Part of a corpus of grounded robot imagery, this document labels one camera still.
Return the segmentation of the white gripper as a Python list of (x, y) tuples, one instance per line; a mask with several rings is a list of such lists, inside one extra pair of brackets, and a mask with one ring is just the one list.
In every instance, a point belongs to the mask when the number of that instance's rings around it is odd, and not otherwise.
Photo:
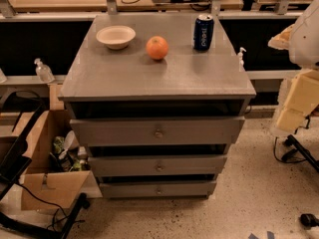
[[(268, 41), (268, 46), (277, 50), (289, 48), (290, 34), (293, 25), (288, 26)], [(288, 97), (285, 101), (286, 109), (276, 112), (275, 127), (293, 132), (319, 106), (319, 72), (316, 70), (302, 70), (292, 80)]]

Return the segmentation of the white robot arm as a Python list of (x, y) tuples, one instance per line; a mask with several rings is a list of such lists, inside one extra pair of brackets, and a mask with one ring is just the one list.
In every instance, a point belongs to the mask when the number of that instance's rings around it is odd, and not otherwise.
[(273, 116), (271, 132), (287, 135), (319, 106), (319, 0), (313, 0), (294, 24), (270, 39), (268, 46), (287, 50), (289, 60), (301, 68), (293, 78), (282, 81)]

